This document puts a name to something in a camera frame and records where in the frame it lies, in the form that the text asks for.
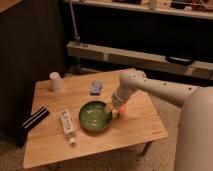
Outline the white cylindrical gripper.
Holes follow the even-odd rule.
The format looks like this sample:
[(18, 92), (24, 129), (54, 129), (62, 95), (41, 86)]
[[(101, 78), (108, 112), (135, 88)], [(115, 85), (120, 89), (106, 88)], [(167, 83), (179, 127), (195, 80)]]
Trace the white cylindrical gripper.
[[(133, 89), (130, 89), (123, 85), (119, 85), (111, 96), (113, 107), (115, 109), (120, 109), (130, 99), (133, 93), (134, 93)], [(104, 108), (105, 113), (110, 113), (112, 111), (112, 104), (111, 103), (106, 104)]]

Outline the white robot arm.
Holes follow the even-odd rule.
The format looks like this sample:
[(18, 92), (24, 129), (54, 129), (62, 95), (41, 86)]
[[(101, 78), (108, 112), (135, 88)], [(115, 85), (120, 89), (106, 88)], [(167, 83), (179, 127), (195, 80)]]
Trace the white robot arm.
[(143, 71), (124, 71), (105, 111), (118, 111), (137, 90), (181, 108), (174, 171), (213, 171), (213, 86), (149, 79)]

